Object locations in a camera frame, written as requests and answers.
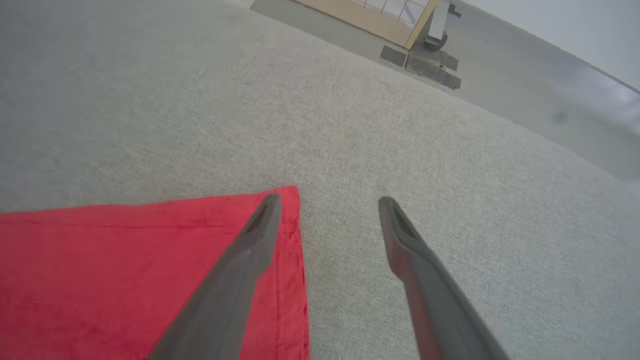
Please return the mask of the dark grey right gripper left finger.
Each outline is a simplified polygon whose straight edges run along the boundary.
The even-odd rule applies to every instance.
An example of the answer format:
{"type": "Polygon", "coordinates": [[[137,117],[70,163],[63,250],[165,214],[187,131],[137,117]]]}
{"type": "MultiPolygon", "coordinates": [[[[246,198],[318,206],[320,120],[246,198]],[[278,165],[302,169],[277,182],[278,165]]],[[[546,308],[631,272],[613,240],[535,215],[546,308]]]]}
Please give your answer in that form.
{"type": "Polygon", "coordinates": [[[170,323],[151,360],[238,359],[258,279],[270,266],[282,216],[268,194],[170,323]]]}

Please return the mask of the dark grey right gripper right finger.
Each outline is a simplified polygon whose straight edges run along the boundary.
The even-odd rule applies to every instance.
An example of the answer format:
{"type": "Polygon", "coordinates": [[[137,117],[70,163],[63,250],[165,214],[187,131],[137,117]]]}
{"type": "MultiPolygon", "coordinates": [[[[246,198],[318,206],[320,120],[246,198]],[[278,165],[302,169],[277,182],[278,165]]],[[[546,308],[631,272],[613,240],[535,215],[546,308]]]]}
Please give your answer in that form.
{"type": "Polygon", "coordinates": [[[398,202],[378,202],[387,261],[401,280],[422,360],[506,360],[487,328],[398,202]]]}

